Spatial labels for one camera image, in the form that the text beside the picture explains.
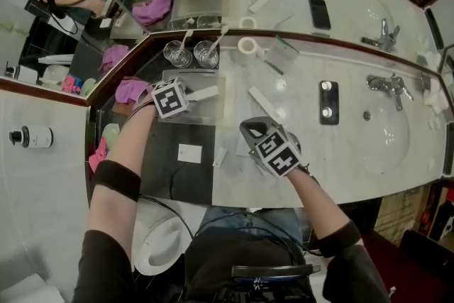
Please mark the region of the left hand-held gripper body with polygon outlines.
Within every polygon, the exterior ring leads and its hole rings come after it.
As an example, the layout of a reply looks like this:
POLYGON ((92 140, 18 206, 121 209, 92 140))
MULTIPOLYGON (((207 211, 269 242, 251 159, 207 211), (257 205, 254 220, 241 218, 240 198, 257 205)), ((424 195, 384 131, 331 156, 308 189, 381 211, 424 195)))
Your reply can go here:
POLYGON ((194 92, 180 78, 158 82, 151 95, 161 119, 172 119, 190 112, 188 96, 194 92))

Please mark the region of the person's left hand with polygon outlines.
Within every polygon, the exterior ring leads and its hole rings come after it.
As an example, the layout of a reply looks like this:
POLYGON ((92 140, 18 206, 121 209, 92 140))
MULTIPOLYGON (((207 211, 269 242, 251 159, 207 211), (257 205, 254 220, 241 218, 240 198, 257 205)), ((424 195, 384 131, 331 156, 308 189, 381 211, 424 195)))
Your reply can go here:
POLYGON ((153 91, 155 87, 155 84, 149 84, 146 86, 143 91, 139 93, 139 95, 136 98, 136 101, 133 105, 133 111, 135 111, 141 104, 143 104, 145 101, 151 99, 151 92, 153 91))

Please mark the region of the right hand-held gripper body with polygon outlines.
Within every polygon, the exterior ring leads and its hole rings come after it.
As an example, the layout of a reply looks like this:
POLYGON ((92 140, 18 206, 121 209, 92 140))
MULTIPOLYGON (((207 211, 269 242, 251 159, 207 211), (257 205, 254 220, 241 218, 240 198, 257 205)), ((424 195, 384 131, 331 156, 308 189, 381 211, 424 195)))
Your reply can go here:
POLYGON ((284 177, 301 167, 301 155, 294 139, 282 128, 271 126, 254 143, 250 156, 265 171, 275 177, 284 177))

